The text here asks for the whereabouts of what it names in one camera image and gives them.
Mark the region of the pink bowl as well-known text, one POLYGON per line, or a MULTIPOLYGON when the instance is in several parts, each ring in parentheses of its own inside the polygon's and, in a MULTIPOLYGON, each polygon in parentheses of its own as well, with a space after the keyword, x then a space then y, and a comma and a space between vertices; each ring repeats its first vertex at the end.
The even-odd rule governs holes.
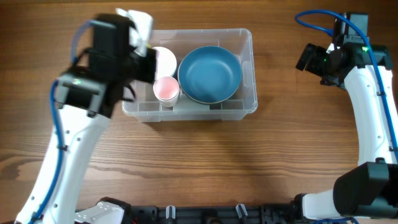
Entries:
POLYGON ((153 47, 156 51, 155 80, 162 77, 172 77, 177 69, 177 59, 174 53, 165 47, 153 47))

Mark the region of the pink cup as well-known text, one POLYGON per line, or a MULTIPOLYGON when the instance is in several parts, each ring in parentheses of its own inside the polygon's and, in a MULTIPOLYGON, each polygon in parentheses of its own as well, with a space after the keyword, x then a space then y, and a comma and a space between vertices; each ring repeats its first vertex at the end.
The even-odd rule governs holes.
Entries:
POLYGON ((162 77, 153 84, 155 97, 160 101, 173 101, 179 97, 180 85, 173 77, 162 77))

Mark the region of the pale green cup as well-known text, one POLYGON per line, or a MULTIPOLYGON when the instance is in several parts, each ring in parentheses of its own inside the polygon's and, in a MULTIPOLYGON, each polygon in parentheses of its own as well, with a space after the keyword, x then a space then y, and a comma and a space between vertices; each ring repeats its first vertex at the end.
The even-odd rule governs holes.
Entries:
POLYGON ((173 98, 169 100, 159 100, 160 104, 164 107, 170 108, 176 105, 178 98, 173 98))

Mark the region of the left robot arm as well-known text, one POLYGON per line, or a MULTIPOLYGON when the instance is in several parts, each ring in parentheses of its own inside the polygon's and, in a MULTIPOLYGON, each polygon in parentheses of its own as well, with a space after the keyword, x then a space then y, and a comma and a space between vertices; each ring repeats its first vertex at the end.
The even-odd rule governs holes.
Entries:
POLYGON ((94 148, 109 126, 124 89, 152 83, 156 51, 142 56, 132 47, 119 54, 86 48, 56 79, 50 91, 53 131, 29 199, 16 223, 73 223, 81 185, 94 148), (89 66, 78 64, 88 54, 89 66))

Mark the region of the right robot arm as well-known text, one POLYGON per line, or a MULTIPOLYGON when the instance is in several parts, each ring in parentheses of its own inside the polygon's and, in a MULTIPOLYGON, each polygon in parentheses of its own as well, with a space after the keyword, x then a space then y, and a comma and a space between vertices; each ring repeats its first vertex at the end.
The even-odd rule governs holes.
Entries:
POLYGON ((387 47, 348 42, 329 49, 308 44, 296 65, 344 88, 351 99, 359 140, 357 168, 331 190, 292 201, 292 218, 311 221, 351 217, 397 218, 397 110, 387 47))

